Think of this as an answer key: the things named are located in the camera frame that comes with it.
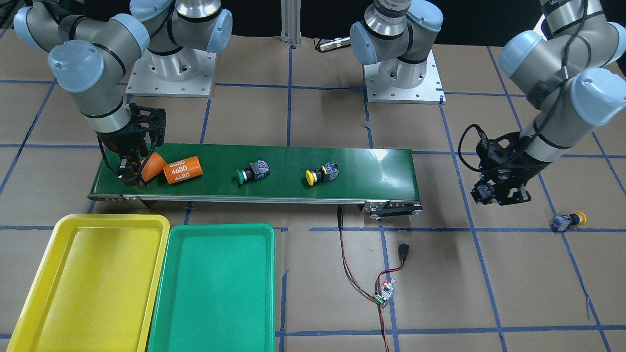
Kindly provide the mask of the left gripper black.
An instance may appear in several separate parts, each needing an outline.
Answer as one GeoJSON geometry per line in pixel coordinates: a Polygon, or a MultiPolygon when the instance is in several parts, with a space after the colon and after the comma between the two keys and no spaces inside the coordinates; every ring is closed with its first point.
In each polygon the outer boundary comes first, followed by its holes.
{"type": "Polygon", "coordinates": [[[478,135],[480,178],[476,184],[491,183],[495,189],[492,203],[501,206],[532,200],[526,183],[538,173],[538,161],[525,152],[531,138],[521,136],[521,132],[507,133],[497,139],[487,138],[484,131],[478,135]]]}

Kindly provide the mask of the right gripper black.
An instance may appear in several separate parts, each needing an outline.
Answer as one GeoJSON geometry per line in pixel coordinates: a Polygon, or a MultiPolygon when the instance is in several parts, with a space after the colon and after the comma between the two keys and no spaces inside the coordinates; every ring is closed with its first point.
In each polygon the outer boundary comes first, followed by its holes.
{"type": "Polygon", "coordinates": [[[139,159],[165,142],[166,110],[130,104],[130,121],[111,133],[98,132],[98,140],[120,158],[119,179],[127,187],[145,189],[139,159]]]}

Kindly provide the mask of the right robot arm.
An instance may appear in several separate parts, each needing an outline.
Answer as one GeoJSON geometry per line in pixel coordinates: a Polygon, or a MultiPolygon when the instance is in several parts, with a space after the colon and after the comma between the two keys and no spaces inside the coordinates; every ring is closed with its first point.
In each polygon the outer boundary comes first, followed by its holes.
{"type": "Polygon", "coordinates": [[[126,186],[144,187],[148,158],[165,139],[164,109],[128,104],[127,93],[208,96],[214,64],[230,41],[232,13],[219,0],[132,0],[105,22],[84,0],[34,0],[14,16],[23,43],[47,52],[58,84],[94,129],[103,162],[126,186]],[[112,167],[105,152],[117,154],[112,167]]]}

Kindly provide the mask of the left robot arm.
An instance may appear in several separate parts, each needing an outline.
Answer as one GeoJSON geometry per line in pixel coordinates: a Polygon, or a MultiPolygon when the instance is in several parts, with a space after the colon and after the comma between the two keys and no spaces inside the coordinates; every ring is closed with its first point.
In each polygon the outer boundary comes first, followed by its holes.
{"type": "MultiPolygon", "coordinates": [[[[539,115],[505,134],[507,147],[472,125],[479,134],[476,203],[528,202],[531,178],[625,107],[625,81],[606,69],[625,53],[625,28],[606,20],[598,0],[542,0],[541,6],[551,38],[524,31],[498,57],[539,115]]],[[[352,24],[351,47],[363,65],[380,64],[396,86],[415,87],[443,19],[426,0],[376,0],[352,24]]]]}

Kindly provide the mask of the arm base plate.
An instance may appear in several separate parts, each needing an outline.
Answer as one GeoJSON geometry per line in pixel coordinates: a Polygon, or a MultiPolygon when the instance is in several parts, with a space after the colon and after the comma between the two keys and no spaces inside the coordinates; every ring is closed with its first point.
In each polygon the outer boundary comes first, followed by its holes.
{"type": "Polygon", "coordinates": [[[146,51],[131,71],[126,93],[145,97],[210,98],[217,56],[190,47],[168,56],[146,51]]]}
{"type": "Polygon", "coordinates": [[[447,101],[434,54],[409,64],[394,58],[363,66],[369,103],[441,104],[447,101]]]}

